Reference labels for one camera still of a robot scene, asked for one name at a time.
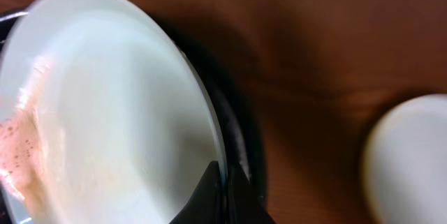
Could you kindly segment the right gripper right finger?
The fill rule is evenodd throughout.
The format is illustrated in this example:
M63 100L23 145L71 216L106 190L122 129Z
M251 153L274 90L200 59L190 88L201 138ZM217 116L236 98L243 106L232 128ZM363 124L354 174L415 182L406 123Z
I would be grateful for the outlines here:
M275 224L239 164L228 166L228 223Z

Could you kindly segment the light blue plate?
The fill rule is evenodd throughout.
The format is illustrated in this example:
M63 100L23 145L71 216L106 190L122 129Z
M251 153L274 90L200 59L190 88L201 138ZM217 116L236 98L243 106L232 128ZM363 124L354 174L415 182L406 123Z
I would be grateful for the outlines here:
M130 1L35 0L1 57L1 118L36 134L1 163L12 222L169 223L209 165L225 184L202 80Z
M413 98L378 120L362 187L377 223L446 222L446 95Z

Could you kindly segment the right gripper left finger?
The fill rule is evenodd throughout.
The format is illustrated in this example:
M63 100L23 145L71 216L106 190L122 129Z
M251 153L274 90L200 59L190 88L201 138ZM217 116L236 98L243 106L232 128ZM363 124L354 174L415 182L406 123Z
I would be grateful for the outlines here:
M220 224L222 202L219 164L212 161L189 201L170 224Z

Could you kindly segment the light blue plate front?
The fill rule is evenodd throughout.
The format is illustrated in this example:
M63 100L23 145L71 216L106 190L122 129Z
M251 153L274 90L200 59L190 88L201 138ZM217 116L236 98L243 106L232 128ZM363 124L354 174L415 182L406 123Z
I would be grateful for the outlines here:
M209 165L225 184L202 80L130 1L35 0L1 57L1 118L36 134L1 163L12 222L169 223Z

